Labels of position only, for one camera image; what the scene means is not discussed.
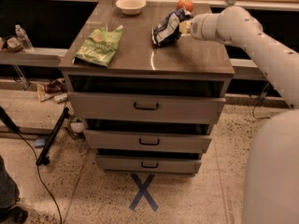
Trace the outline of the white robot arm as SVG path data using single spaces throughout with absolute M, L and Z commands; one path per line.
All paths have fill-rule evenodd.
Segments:
M 187 31 L 243 49 L 290 108 L 266 121 L 252 140 L 241 224 L 299 224 L 299 54 L 238 6 L 196 15 Z

